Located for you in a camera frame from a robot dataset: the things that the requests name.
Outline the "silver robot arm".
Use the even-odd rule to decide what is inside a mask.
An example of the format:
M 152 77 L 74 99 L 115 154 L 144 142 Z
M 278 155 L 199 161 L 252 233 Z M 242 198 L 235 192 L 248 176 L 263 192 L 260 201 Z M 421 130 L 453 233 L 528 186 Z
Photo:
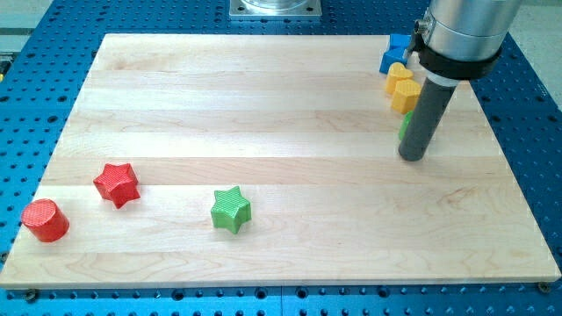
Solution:
M 418 53 L 428 79 L 452 87 L 488 75 L 521 0 L 432 0 L 414 22 L 408 53 Z

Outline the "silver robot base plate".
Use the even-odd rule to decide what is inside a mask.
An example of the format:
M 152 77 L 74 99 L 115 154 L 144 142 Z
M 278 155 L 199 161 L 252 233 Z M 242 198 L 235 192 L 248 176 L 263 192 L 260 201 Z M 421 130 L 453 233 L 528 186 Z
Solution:
M 321 0 L 230 0 L 231 18 L 320 17 Z

